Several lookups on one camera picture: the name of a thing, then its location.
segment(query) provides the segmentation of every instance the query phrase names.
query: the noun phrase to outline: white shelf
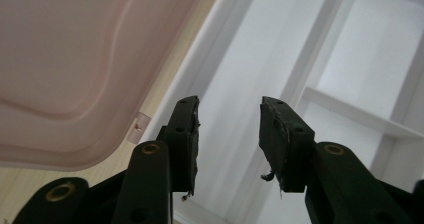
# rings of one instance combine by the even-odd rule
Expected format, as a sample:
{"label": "white shelf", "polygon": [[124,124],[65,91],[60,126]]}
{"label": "white shelf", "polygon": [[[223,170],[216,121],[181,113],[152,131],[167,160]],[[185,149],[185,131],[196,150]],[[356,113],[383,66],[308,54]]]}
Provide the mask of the white shelf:
{"label": "white shelf", "polygon": [[379,117],[374,113],[341,101],[320,90],[306,87],[303,97],[387,136],[393,138],[424,138],[423,133],[419,133],[396,122]]}
{"label": "white shelf", "polygon": [[411,0],[353,0],[317,58],[308,86],[391,119],[424,31],[424,6]]}

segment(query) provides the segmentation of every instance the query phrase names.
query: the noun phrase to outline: screw hole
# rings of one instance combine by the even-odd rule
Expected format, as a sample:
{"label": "screw hole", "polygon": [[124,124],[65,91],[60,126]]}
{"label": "screw hole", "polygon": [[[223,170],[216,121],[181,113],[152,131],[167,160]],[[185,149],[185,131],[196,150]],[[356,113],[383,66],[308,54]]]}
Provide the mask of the screw hole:
{"label": "screw hole", "polygon": [[157,144],[147,144],[142,148],[144,154],[153,154],[159,151],[160,147]]}
{"label": "screw hole", "polygon": [[326,145],[326,146],[324,146],[324,149],[325,149],[326,152],[333,154],[333,155],[341,156],[341,155],[344,154],[343,148],[336,146],[336,145]]}
{"label": "screw hole", "polygon": [[75,185],[67,182],[60,184],[51,189],[46,194],[46,200],[49,202],[57,202],[68,198],[75,191]]}
{"label": "screw hole", "polygon": [[130,219],[132,222],[140,223],[147,220],[149,210],[147,208],[137,208],[131,212]]}

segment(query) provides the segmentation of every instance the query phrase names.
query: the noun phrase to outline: black plastic part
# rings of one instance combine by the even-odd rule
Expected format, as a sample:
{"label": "black plastic part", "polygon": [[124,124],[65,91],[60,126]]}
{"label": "black plastic part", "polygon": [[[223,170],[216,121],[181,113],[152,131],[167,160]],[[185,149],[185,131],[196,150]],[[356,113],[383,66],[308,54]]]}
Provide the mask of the black plastic part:
{"label": "black plastic part", "polygon": [[81,223],[88,183],[81,178],[61,178],[40,188],[22,208],[15,224]]}
{"label": "black plastic part", "polygon": [[138,145],[131,156],[112,223],[171,223],[172,193],[168,146]]}
{"label": "black plastic part", "polygon": [[110,223],[124,182],[126,170],[90,188],[86,206],[91,210],[80,223]]}
{"label": "black plastic part", "polygon": [[177,102],[165,130],[169,147],[173,192],[194,194],[199,141],[199,98],[187,97]]}
{"label": "black plastic part", "polygon": [[[331,142],[317,144],[312,166],[316,176],[312,175],[308,184],[306,204],[314,224],[412,223],[347,147]],[[332,211],[320,211],[323,204],[330,204]]]}
{"label": "black plastic part", "polygon": [[406,192],[385,182],[380,182],[380,184],[414,223],[424,223],[424,180],[416,183],[413,193]]}
{"label": "black plastic part", "polygon": [[284,192],[303,192],[312,156],[314,131],[287,103],[263,97],[259,146]]}

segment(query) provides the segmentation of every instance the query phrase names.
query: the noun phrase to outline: container lid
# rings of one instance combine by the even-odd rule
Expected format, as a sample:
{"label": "container lid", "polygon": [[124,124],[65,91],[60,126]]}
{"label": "container lid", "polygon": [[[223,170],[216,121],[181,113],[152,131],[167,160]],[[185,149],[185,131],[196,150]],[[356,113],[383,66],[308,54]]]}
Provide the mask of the container lid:
{"label": "container lid", "polygon": [[0,165],[80,170],[121,143],[196,0],[0,0]]}

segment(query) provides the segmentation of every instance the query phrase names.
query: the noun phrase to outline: metal bolt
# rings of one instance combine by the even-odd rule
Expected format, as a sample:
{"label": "metal bolt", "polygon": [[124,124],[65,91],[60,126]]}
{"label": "metal bolt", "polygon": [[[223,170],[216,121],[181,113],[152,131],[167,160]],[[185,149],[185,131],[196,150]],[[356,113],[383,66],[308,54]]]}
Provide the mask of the metal bolt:
{"label": "metal bolt", "polygon": [[151,143],[151,144],[145,145],[141,150],[143,151],[144,154],[150,155],[150,154],[154,154],[158,152],[160,150],[160,147],[157,144]]}
{"label": "metal bolt", "polygon": [[333,155],[338,155],[338,156],[344,155],[343,148],[336,145],[325,145],[324,150]]}
{"label": "metal bolt", "polygon": [[63,183],[52,188],[46,194],[46,200],[49,202],[57,202],[64,200],[72,195],[75,191],[75,185],[71,182]]}

